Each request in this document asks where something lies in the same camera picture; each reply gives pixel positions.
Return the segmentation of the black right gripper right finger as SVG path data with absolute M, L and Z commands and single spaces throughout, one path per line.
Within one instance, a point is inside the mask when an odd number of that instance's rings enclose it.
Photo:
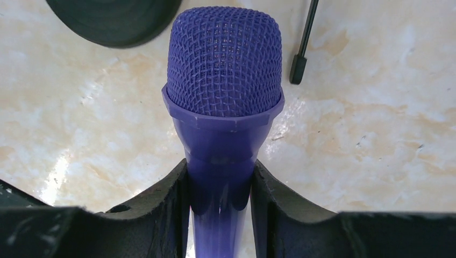
M 455 257 L 455 214 L 332 212 L 256 162 L 251 213 L 257 257 Z

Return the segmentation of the black round base microphone stand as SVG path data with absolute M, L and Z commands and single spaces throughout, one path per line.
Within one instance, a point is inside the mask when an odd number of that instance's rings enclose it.
M 74 33 L 109 48 L 132 48 L 159 36 L 172 22 L 181 0 L 47 0 Z

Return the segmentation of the purple toy microphone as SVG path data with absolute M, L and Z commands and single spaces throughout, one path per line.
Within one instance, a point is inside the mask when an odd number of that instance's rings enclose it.
M 208 6 L 173 22 L 163 99 L 186 155 L 196 257 L 237 257 L 254 165 L 283 110 L 277 22 Z

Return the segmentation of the black tripod microphone stand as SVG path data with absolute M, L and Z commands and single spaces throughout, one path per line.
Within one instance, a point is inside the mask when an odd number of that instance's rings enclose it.
M 294 85 L 299 85 L 302 82 L 305 67 L 307 65 L 307 59 L 305 52 L 307 50 L 308 42 L 310 39 L 311 29 L 315 20 L 319 0 L 311 0 L 310 7 L 305 22 L 305 27 L 300 42 L 300 47 L 297 54 L 294 55 L 293 62 L 289 74 L 289 82 Z

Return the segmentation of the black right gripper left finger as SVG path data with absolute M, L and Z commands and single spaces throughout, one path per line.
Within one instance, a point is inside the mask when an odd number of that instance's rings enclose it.
M 1 181 L 1 257 L 185 257 L 187 163 L 106 212 L 51 206 Z

